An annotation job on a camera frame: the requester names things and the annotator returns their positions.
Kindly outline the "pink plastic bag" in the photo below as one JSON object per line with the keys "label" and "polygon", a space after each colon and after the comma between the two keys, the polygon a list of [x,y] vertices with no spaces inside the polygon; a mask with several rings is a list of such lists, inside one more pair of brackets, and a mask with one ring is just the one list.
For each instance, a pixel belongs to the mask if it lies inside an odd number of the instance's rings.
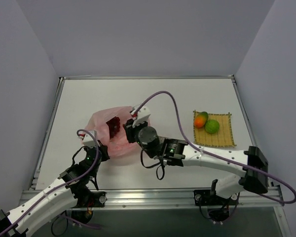
{"label": "pink plastic bag", "polygon": [[[111,158],[129,155],[138,147],[137,144],[127,141],[123,128],[123,125],[131,118],[130,112],[132,108],[132,106],[122,106],[97,111],[91,116],[87,126],[84,128],[88,131],[94,130],[97,132],[97,139],[108,147],[108,154]],[[113,117],[120,118],[120,131],[110,139],[109,128],[106,122]]]}

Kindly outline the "dark red fake grapes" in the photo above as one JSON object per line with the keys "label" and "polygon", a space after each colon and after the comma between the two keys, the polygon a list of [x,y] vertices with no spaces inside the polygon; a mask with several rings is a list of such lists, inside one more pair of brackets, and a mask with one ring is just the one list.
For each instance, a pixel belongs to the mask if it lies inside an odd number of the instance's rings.
{"label": "dark red fake grapes", "polygon": [[112,139],[120,131],[120,118],[113,117],[112,119],[107,121],[106,124],[109,128],[110,139]]}

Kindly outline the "orange fake fruit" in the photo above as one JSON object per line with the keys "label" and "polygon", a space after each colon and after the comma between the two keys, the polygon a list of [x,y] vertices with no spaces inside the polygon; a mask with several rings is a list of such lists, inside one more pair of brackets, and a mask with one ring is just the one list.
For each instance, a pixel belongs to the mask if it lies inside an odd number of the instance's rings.
{"label": "orange fake fruit", "polygon": [[197,129],[200,129],[205,126],[207,120],[208,120],[208,113],[207,112],[200,112],[195,113],[194,116],[194,127]]}

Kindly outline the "green fake fruit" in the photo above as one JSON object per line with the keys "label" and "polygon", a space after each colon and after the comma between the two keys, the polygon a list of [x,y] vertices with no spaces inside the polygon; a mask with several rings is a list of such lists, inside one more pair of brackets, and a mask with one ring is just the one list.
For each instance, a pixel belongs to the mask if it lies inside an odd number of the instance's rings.
{"label": "green fake fruit", "polygon": [[220,124],[217,120],[210,119],[205,124],[205,131],[209,134],[215,134],[219,131]]}

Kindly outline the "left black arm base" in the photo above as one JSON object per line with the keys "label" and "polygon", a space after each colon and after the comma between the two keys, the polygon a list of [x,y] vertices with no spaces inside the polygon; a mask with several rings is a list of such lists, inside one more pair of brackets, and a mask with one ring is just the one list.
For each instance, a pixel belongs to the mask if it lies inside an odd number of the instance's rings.
{"label": "left black arm base", "polygon": [[78,196],[77,205],[71,211],[70,217],[87,224],[93,217],[93,209],[105,207],[106,200],[106,192],[85,191]]}

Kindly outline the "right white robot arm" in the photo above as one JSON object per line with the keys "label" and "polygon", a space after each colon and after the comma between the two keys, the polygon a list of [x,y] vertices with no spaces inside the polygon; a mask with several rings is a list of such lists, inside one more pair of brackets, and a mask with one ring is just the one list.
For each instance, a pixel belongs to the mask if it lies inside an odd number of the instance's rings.
{"label": "right white robot arm", "polygon": [[129,119],[123,126],[129,143],[137,143],[151,159],[159,161],[161,168],[166,166],[200,166],[228,172],[230,175],[212,182],[209,198],[213,203],[242,191],[258,195],[268,192],[267,165],[264,157],[254,161],[257,148],[228,151],[198,146],[185,140],[159,136],[156,130],[145,121],[135,124]]}

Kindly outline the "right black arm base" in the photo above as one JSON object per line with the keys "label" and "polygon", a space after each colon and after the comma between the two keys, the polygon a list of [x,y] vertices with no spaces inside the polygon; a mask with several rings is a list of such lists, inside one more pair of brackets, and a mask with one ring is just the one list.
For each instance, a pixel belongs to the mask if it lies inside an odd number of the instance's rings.
{"label": "right black arm base", "polygon": [[240,193],[229,198],[222,198],[212,194],[210,190],[194,190],[194,203],[199,208],[201,216],[222,225],[232,217],[239,204]]}

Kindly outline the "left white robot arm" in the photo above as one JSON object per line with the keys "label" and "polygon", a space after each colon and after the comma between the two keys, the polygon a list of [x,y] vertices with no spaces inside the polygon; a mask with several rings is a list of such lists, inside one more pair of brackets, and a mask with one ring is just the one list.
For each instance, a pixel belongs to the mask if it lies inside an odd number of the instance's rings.
{"label": "left white robot arm", "polygon": [[0,210],[0,237],[30,237],[41,226],[73,207],[92,207],[99,204],[104,192],[93,193],[88,183],[97,185],[101,162],[109,160],[107,146],[82,146],[85,158],[72,162],[47,188],[19,207],[8,212]]}

